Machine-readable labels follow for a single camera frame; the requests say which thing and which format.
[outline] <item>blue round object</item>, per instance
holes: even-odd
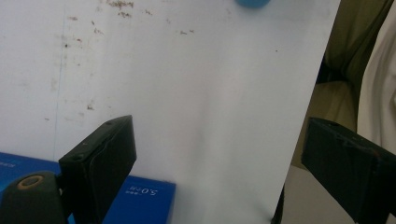
[[[236,2],[242,7],[263,7],[270,0],[236,0]]]

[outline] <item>brown fabric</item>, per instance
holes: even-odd
[[[317,84],[307,109],[303,128],[301,130],[291,165],[304,168],[301,164],[305,130],[310,117],[335,121],[356,132],[356,107],[350,85],[345,81],[334,81]]]
[[[362,76],[393,0],[341,0],[324,62],[351,83],[359,99]]]

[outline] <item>white cloth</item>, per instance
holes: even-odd
[[[367,64],[358,115],[358,134],[396,153],[396,5],[379,31]]]

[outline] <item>white table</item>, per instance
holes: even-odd
[[[116,3],[0,2],[2,151],[56,161],[132,114],[172,223],[269,223],[339,0]]]

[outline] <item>blue box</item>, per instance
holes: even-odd
[[[59,174],[57,162],[0,152],[0,202],[3,190],[15,179],[36,171]],[[172,213],[176,185],[128,176],[107,212],[104,224],[166,224]]]

